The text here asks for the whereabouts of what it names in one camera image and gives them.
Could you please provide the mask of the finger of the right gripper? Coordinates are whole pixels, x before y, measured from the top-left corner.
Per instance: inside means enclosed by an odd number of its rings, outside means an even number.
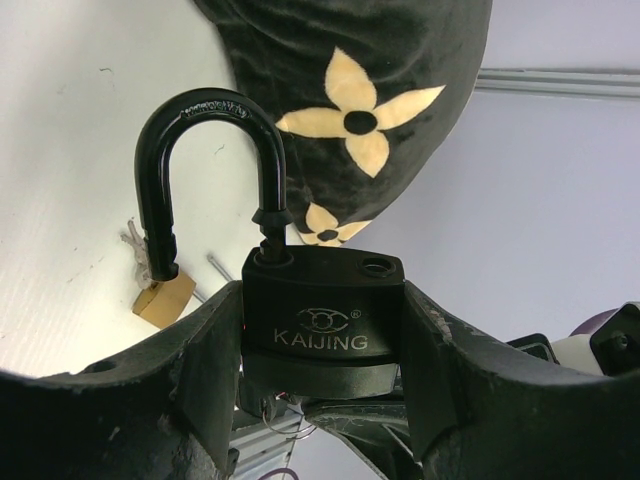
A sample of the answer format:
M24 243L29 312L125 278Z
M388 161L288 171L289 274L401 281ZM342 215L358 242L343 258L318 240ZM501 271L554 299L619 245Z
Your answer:
M338 438L379 478L415 477L406 407L400 399L307 401L305 419Z

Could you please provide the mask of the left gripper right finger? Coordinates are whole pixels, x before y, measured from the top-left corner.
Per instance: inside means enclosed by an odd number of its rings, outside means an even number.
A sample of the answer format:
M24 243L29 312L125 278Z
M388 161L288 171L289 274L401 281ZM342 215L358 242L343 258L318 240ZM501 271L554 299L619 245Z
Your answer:
M635 479L639 376L595 376L517 350L407 284L400 369L428 479Z

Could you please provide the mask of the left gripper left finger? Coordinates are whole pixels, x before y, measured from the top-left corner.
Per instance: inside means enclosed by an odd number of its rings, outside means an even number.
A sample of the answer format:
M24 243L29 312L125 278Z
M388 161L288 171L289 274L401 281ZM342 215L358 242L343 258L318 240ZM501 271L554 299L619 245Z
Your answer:
M241 321L241 285L232 282L77 374L3 373L2 477L228 478Z

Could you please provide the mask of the black padlock shackle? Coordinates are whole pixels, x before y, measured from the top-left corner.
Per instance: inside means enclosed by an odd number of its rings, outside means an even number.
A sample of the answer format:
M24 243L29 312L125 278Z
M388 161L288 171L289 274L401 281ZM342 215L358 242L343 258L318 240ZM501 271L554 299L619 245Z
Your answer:
M230 90L200 88L158 107L139 135L135 184L151 277L179 272L169 162L191 127L222 121L242 129L258 153L262 233L241 272L245 377L275 393L329 400L382 396L399 364L404 271L399 259L347 248L289 245L281 136L266 113Z

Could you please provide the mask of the black-headed keys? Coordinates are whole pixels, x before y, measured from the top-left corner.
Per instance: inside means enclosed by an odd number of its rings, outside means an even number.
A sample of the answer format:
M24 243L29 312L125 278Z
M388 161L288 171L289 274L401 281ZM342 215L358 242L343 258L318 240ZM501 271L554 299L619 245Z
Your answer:
M262 397L252 406L250 414L259 419L269 433L288 442L301 441L315 433L317 427L305 419L292 400L293 397L284 392Z

